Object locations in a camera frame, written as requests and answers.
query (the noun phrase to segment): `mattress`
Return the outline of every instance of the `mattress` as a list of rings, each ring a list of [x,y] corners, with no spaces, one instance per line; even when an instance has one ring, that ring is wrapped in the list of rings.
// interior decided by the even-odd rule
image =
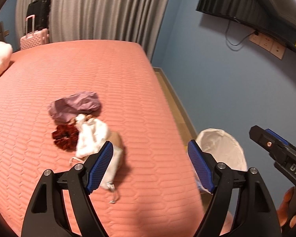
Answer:
[[[57,148],[47,105],[78,91],[97,92],[99,116],[125,144],[115,186],[93,206],[110,237],[193,236],[204,215],[192,166],[142,48],[131,42],[58,42],[12,55],[0,77],[0,212],[20,236],[32,192],[45,169],[69,170],[74,153]],[[79,233],[68,192],[65,204]]]

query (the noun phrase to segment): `electrical outlet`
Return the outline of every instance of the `electrical outlet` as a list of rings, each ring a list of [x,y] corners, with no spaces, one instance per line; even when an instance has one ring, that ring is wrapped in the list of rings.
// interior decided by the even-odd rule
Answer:
[[[285,50],[286,50],[285,46],[283,46],[280,43],[274,41],[270,52],[281,60],[283,58],[283,56],[284,56]]]
[[[264,34],[260,34],[260,35],[261,35],[261,41],[259,43],[259,46],[266,49],[267,51],[271,51],[274,40]]]
[[[262,39],[262,34],[261,33],[258,33],[257,35],[256,34],[252,34],[250,37],[249,37],[249,40],[257,45],[260,44],[261,42],[261,39]]]

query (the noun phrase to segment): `purple cloth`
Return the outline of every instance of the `purple cloth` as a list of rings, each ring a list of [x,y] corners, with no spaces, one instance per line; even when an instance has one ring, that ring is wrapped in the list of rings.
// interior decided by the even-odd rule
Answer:
[[[60,98],[48,105],[48,113],[52,119],[68,122],[78,114],[91,114],[101,108],[96,92],[77,92]]]

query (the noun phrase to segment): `wall-mounted tv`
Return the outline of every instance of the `wall-mounted tv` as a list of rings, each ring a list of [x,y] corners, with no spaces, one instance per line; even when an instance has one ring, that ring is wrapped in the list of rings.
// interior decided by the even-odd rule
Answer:
[[[296,53],[296,0],[200,0],[197,11],[247,25]]]

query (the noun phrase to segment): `wooden floor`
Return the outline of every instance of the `wooden floor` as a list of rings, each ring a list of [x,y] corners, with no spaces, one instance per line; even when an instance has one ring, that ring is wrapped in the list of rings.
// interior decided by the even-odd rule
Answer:
[[[172,115],[174,117],[174,121],[175,121],[175,123],[178,127],[178,130],[179,130],[179,133],[181,135],[183,144],[184,144],[184,146],[187,146],[188,142],[191,141],[191,139],[193,139],[192,134],[190,133],[190,131],[183,119],[183,116],[182,116],[178,106],[176,105],[173,96],[171,95],[169,88],[167,87],[166,83],[164,82],[162,75],[160,74],[160,72],[155,72],[155,74],[159,80],[162,91],[163,91],[164,95],[166,96],[170,110],[171,110]]]

